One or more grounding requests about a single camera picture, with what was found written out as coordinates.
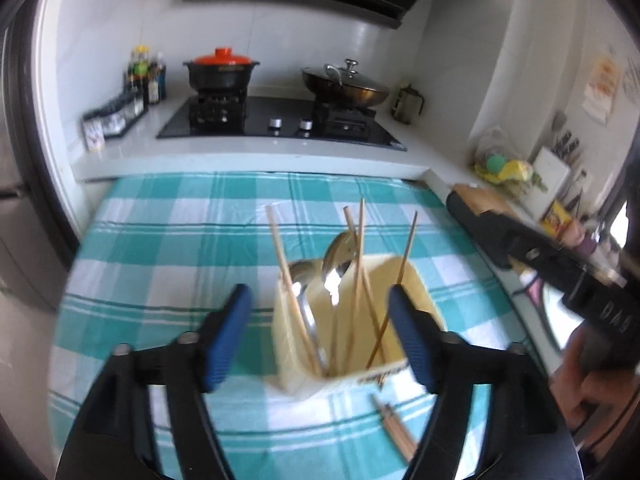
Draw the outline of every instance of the electrical outlet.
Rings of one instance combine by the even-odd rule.
[[[591,184],[593,184],[593,175],[584,166],[580,166],[576,172],[575,185],[581,187],[582,192],[586,193]]]

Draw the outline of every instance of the black glass cooktop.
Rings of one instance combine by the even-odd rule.
[[[392,150],[406,148],[380,126],[370,114],[319,113],[313,101],[275,97],[247,97],[244,117],[230,113],[221,120],[220,114],[207,116],[206,122],[193,126],[193,109],[198,98],[190,97],[160,130],[158,139],[176,137],[283,137],[287,139],[317,139],[379,146]]]

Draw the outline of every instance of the table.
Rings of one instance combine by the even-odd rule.
[[[242,479],[396,479],[406,469],[369,395],[373,385],[296,402],[278,386],[271,340],[278,277],[265,206],[273,204],[287,257],[319,258],[367,207],[366,253],[402,254],[414,210],[411,254],[449,330],[471,343],[529,344],[526,332],[471,240],[424,186],[401,180],[295,173],[132,176],[117,181],[76,257],[50,359],[49,422],[60,455],[82,400],[115,345],[167,344],[221,308],[236,283],[256,305],[229,378],[206,396],[211,420]],[[164,393],[152,387],[164,473],[180,478]],[[434,404],[410,370],[387,382],[391,402],[418,439]],[[474,408],[458,471],[474,471],[488,389]]]

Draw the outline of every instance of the metal spoon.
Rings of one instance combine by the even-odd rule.
[[[350,231],[345,231],[337,235],[327,249],[320,275],[324,288],[331,295],[332,304],[332,322],[331,322],[331,346],[329,359],[329,372],[335,374],[337,372],[337,341],[338,341],[338,314],[337,306],[340,301],[338,287],[342,278],[346,274],[351,262],[356,256],[356,240]]]
[[[316,357],[320,363],[322,373],[323,375],[327,375],[328,369],[326,354],[324,349],[320,346],[316,319],[314,318],[314,313],[311,311],[309,301],[306,298],[306,288],[318,274],[316,265],[311,260],[298,260],[289,266],[289,272],[291,273],[294,294],[296,295],[298,305],[300,306],[300,314],[302,314],[302,321],[304,322],[306,333],[308,334],[309,339],[311,339],[311,344],[314,346],[314,351],[316,352]]]

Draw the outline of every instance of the green ball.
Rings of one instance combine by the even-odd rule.
[[[505,158],[501,155],[492,155],[486,160],[486,170],[489,173],[497,175],[502,171],[504,165],[507,163]]]

